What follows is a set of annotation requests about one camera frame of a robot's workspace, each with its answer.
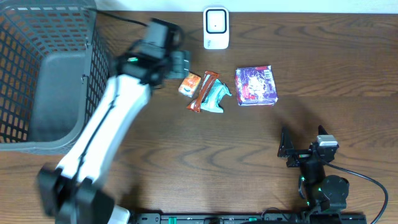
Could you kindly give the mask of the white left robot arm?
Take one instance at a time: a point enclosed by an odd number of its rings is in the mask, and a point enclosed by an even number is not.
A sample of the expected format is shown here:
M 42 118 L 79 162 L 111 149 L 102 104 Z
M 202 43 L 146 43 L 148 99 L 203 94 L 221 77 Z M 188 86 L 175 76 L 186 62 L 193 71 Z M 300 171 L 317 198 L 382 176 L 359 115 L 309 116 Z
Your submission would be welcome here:
M 44 212 L 56 223 L 129 223 L 132 212 L 103 192 L 109 169 L 128 128 L 166 78 L 185 78 L 190 52 L 162 59 L 128 52 L 113 64 L 114 75 L 72 149 L 54 170 L 38 173 Z

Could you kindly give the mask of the small orange packet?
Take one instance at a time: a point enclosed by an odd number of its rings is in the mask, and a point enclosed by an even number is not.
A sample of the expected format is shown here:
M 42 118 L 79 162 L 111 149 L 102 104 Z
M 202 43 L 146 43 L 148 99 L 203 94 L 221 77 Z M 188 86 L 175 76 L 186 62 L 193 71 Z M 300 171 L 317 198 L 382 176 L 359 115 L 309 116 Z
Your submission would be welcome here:
M 187 77 L 183 79 L 183 82 L 178 88 L 178 92 L 187 97 L 193 97 L 199 84 L 201 77 L 189 72 Z

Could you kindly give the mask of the teal snack wrapper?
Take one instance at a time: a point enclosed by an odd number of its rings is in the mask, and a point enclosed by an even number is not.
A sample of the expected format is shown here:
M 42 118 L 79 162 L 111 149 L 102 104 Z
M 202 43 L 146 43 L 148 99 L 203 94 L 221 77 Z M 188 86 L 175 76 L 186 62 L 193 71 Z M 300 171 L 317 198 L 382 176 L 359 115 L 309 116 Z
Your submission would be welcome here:
M 220 106 L 220 101 L 225 95 L 231 96 L 232 94 L 229 88 L 217 79 L 209 91 L 208 96 L 201 103 L 201 109 L 212 113 L 223 113 L 224 110 Z

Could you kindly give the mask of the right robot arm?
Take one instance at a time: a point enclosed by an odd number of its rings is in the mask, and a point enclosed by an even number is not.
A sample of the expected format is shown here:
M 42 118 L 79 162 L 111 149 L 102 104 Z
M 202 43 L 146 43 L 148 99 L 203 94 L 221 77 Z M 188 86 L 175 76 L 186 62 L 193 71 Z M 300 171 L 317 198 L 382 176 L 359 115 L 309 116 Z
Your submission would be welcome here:
M 335 137 L 323 126 L 308 149 L 295 149 L 287 128 L 282 128 L 278 157 L 286 158 L 286 166 L 301 172 L 298 191 L 316 212 L 338 213 L 346 208 L 349 182 L 337 175 L 326 175 L 324 167 L 335 159 L 339 148 Z

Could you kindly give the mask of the purple pink pad package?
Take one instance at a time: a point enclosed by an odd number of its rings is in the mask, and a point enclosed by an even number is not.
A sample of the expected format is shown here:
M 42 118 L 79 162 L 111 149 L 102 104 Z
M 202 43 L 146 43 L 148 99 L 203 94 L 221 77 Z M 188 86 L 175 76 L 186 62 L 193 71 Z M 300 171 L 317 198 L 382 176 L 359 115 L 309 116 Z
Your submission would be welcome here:
M 237 68 L 235 86 L 239 106 L 272 106 L 279 99 L 271 65 Z

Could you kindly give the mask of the red orange snack bar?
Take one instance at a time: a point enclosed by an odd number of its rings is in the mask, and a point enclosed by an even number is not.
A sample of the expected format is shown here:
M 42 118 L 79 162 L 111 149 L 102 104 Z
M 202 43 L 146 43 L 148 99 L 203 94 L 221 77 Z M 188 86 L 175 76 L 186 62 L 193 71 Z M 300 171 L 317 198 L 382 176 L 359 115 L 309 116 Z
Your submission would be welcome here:
M 198 97 L 193 100 L 187 109 L 199 113 L 201 111 L 201 103 L 207 96 L 208 92 L 211 90 L 215 81 L 219 78 L 219 73 L 206 71 L 204 75 L 204 81 L 202 83 Z

